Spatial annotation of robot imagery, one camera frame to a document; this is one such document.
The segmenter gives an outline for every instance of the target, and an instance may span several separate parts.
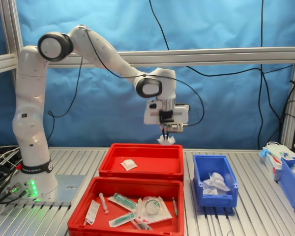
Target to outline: red plastic bin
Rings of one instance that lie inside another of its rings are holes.
[[[98,197],[100,192],[105,197],[109,213],[105,214],[101,205],[93,225],[83,225],[91,201],[95,200],[101,204]],[[135,229],[131,222],[111,228],[108,221],[129,212],[107,200],[115,192],[121,193],[136,202],[139,198],[146,196],[160,196],[173,218],[150,224],[153,231]],[[172,197],[175,197],[177,202],[178,217],[174,213]],[[89,183],[71,215],[68,221],[68,230],[70,236],[183,236],[183,213],[183,184],[180,181],[95,177]]]
[[[120,163],[127,159],[138,167],[126,171]],[[182,146],[112,144],[99,168],[99,176],[183,181]]]

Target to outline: ribbed metal table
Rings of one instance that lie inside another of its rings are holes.
[[[89,181],[98,176],[107,148],[50,148],[57,174],[86,175],[71,207],[8,204],[0,206],[0,236],[68,235],[67,221]],[[237,207],[197,207],[192,179],[193,154],[227,156],[239,185]],[[186,236],[295,236],[295,210],[280,185],[262,164],[257,151],[184,149]]]

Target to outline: robotic arm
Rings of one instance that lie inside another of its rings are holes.
[[[23,190],[28,188],[27,198],[46,195],[57,187],[43,128],[46,71],[49,62],[60,61],[71,52],[126,78],[139,96],[156,97],[147,102],[144,123],[160,125],[163,142],[168,139],[164,130],[182,132],[188,122],[189,106],[175,104],[176,81],[168,78],[176,77],[173,70],[157,68],[148,74],[137,70],[107,40],[84,25],[74,27],[68,34],[47,33],[37,47],[21,50],[17,68],[13,132],[20,146],[22,167],[12,178],[11,186],[19,183]]]

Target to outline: blue storage bin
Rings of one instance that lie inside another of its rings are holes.
[[[238,184],[226,156],[193,155],[195,175],[193,183],[200,207],[236,207]],[[202,181],[209,179],[209,173],[217,172],[223,176],[225,184],[231,189],[227,195],[203,194]]]
[[[281,158],[282,170],[279,183],[292,207],[295,208],[295,175],[291,171],[291,166],[295,164],[295,157],[293,159],[293,161],[286,161]]]

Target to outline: metal frame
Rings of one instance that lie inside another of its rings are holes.
[[[12,70],[15,82],[15,67],[20,49],[23,47],[19,18],[15,0],[0,0],[2,25],[8,55],[0,56],[0,73]],[[132,66],[185,66],[185,65],[226,65],[226,64],[276,64],[294,63],[295,47],[278,48],[234,48],[200,49],[147,52],[120,52],[120,55]],[[51,63],[50,67],[78,67],[81,57],[71,54],[68,58]],[[83,67],[93,67],[86,60]],[[295,66],[292,80],[295,80]],[[288,113],[295,116],[295,103],[290,103]],[[295,120],[287,117],[284,124],[282,142],[292,146]]]

